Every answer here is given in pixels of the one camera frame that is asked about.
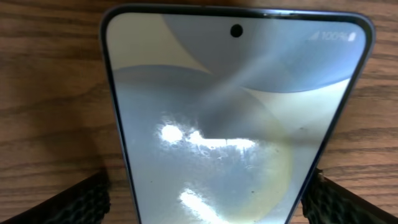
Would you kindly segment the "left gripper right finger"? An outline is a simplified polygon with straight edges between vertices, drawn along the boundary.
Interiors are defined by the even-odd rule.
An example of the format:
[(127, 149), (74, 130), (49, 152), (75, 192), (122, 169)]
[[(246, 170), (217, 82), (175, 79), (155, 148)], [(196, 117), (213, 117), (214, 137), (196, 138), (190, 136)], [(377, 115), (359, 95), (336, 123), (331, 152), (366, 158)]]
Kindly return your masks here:
[(326, 178), (319, 169), (301, 203), (310, 224), (397, 224), (397, 217)]

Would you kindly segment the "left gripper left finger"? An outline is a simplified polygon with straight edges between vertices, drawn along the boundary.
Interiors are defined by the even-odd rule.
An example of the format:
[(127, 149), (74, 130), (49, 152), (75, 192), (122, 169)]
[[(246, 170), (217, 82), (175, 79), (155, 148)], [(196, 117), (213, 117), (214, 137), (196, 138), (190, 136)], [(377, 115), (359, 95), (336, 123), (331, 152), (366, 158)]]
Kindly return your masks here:
[(101, 224), (111, 206), (109, 187), (101, 170), (1, 224)]

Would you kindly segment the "Samsung Galaxy smartphone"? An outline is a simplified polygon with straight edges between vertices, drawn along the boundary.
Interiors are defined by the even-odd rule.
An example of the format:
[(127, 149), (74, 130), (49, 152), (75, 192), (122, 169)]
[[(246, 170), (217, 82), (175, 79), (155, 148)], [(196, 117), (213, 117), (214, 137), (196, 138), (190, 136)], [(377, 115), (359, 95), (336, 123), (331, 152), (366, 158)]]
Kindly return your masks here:
[(99, 37), (139, 223), (288, 223), (375, 28), (353, 12), (123, 4)]

